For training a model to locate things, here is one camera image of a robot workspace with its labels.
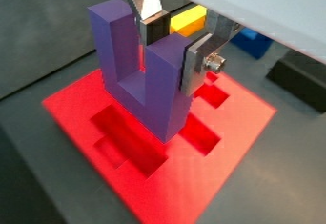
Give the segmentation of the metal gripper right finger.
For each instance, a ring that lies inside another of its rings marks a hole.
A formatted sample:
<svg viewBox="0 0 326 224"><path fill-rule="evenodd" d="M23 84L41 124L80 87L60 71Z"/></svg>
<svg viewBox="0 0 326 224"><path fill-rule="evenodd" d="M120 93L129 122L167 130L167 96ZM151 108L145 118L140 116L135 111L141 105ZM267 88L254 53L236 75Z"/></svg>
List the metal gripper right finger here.
<svg viewBox="0 0 326 224"><path fill-rule="evenodd" d="M191 96L202 86L208 71L219 73L224 68L227 59L220 56L220 50L242 29L243 26L222 14L206 13L206 34L184 49L179 88L186 96Z"/></svg>

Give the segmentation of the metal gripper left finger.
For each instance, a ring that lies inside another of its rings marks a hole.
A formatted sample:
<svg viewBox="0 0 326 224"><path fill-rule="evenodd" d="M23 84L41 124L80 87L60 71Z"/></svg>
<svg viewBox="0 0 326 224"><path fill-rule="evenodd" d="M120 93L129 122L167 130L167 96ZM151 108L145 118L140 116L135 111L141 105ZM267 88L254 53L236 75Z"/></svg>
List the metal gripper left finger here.
<svg viewBox="0 0 326 224"><path fill-rule="evenodd" d="M160 0L127 0L135 14L141 43L147 46L169 34L171 14Z"/></svg>

